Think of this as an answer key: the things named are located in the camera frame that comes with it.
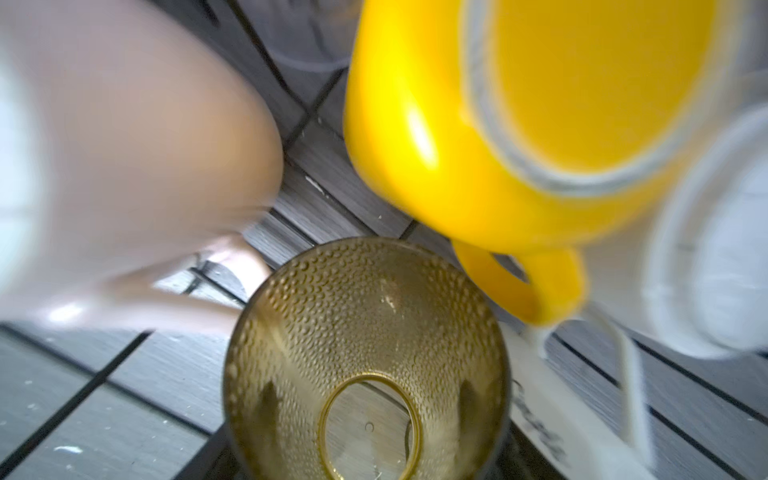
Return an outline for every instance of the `wooden deck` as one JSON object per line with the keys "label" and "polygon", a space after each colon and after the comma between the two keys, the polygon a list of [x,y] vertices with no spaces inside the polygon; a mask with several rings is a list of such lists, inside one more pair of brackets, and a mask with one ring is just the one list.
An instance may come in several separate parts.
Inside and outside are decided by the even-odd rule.
{"label": "wooden deck", "polygon": [[[455,262],[447,239],[356,176],[342,136],[344,71],[271,71],[224,0],[210,0],[215,21],[200,0],[158,3],[247,77],[276,118],[286,152],[283,189],[268,218],[247,233],[271,266],[318,243],[369,235],[404,238]],[[184,272],[164,287],[194,287],[194,296],[239,304],[243,292],[231,274],[204,273],[213,281]],[[768,356],[700,362],[647,339],[637,343],[657,477],[768,478]],[[0,326],[0,458],[7,457],[0,478],[173,477],[222,422],[226,348],[225,339],[204,336]],[[569,322],[548,351],[552,368],[617,431],[618,373],[608,338]]]}

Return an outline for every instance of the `white mug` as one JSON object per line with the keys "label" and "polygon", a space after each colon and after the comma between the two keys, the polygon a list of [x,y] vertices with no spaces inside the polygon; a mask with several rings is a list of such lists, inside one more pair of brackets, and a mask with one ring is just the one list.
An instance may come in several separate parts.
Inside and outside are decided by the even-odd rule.
{"label": "white mug", "polygon": [[240,232],[280,188],[274,120],[143,0],[0,2],[0,172],[2,319],[220,333],[236,309],[151,284],[269,274]]}
{"label": "white mug", "polygon": [[680,353],[768,347],[768,104],[743,113],[651,215],[585,251],[593,308]]}
{"label": "white mug", "polygon": [[651,480],[655,466],[640,354],[620,328],[586,315],[616,342],[623,425],[617,437],[545,362],[550,329],[518,335],[499,323],[512,371],[510,416],[538,451],[569,480]]}

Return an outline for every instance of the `gold textured cup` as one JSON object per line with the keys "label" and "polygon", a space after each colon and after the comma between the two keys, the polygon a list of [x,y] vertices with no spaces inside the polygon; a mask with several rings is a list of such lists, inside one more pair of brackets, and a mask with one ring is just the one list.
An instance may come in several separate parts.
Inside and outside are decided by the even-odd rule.
{"label": "gold textured cup", "polygon": [[223,381],[240,461],[256,479],[341,479],[326,420],[364,380],[393,388],[409,410],[401,479],[474,478],[495,457],[511,377],[484,297],[434,253],[368,237],[300,254],[243,311]]}

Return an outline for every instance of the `white mug handle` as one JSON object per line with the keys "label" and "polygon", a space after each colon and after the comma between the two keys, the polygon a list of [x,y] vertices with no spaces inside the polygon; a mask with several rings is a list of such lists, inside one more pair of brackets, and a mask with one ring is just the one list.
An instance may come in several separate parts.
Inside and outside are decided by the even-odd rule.
{"label": "white mug handle", "polygon": [[[241,235],[226,237],[208,260],[229,268],[243,284],[247,297],[270,275],[261,255]],[[87,293],[59,300],[37,317],[56,328],[159,329],[229,336],[240,309],[152,288],[161,278],[194,266],[193,254],[112,280]]]}
{"label": "white mug handle", "polygon": [[571,480],[654,478],[654,450],[644,401],[642,365],[632,341],[615,325],[588,316],[609,331],[622,365],[624,421],[619,439],[545,362],[553,329],[526,326],[521,335],[501,324],[510,359],[512,420],[542,455]]}

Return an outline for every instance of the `circular opening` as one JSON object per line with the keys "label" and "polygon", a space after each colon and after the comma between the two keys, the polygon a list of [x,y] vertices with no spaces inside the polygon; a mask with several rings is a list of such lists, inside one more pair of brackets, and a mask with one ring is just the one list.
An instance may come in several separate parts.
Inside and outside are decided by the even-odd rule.
{"label": "circular opening", "polygon": [[408,478],[420,446],[412,403],[388,379],[364,376],[341,385],[320,418],[320,453],[340,480]]}

